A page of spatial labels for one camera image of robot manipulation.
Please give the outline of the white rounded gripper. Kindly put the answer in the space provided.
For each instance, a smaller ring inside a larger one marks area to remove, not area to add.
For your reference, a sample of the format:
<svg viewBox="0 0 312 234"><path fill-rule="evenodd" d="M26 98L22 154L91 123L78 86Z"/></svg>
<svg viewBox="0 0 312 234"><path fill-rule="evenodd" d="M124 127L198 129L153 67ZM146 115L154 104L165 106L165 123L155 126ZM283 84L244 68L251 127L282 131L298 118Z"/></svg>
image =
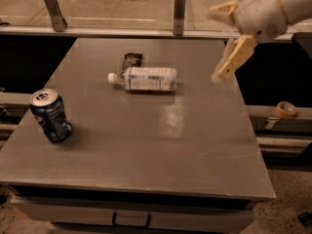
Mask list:
<svg viewBox="0 0 312 234"><path fill-rule="evenodd" d="M235 24L243 33L237 39L228 40L211 77L214 84L227 80L245 64L254 54L257 42L269 42L284 34L288 27L281 0L242 0L240 3L230 0L211 6L207 17L231 26Z"/></svg>

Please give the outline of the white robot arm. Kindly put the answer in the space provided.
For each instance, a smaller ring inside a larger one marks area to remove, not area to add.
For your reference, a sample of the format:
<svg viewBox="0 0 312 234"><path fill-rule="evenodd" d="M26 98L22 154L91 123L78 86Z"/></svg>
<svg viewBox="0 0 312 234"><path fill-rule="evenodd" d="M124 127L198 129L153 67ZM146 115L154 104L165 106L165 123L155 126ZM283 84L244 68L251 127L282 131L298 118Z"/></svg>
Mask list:
<svg viewBox="0 0 312 234"><path fill-rule="evenodd" d="M241 33L230 38L212 74L217 84L228 79L254 54L258 44L284 35L291 25L312 16L312 0L231 0L209 8L208 18Z"/></svg>

